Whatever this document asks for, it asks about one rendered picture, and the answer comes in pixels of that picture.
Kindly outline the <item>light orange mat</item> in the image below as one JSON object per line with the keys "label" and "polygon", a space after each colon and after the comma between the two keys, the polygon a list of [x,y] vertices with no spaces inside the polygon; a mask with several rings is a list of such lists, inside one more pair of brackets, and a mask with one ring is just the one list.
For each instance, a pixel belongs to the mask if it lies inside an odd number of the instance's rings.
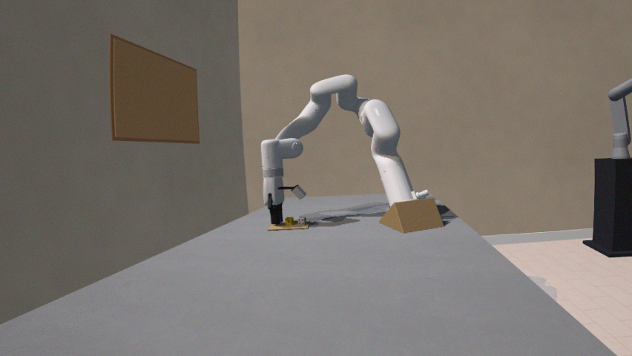
{"label": "light orange mat", "polygon": [[285,225],[285,221],[282,221],[280,224],[271,224],[268,231],[279,231],[279,230],[295,230],[295,229],[308,229],[309,221],[306,220],[305,225],[298,225],[298,221],[294,220],[293,225]]}

